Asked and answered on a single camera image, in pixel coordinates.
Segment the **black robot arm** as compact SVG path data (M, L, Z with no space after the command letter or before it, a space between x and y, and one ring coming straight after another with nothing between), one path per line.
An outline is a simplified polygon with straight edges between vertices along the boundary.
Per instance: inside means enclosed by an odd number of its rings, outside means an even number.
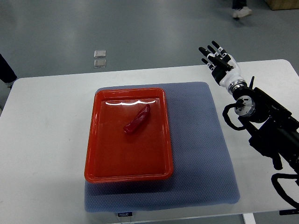
M228 92L235 103L225 106L222 112L225 122L234 130L247 130L251 135L249 144L261 155L271 158L276 170L282 170L282 159L288 162L295 173L273 174L271 182L277 193L298 209L298 202L287 195L279 179L299 182L299 122L280 103L253 87L253 83L247 85L241 78L230 81Z

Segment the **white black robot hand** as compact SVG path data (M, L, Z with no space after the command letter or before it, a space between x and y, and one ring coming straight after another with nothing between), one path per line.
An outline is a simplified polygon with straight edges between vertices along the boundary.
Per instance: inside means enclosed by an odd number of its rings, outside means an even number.
M236 60L217 42L212 41L207 48L199 47L199 51L203 55L202 62L211 70L216 83L230 94L235 86L246 84Z

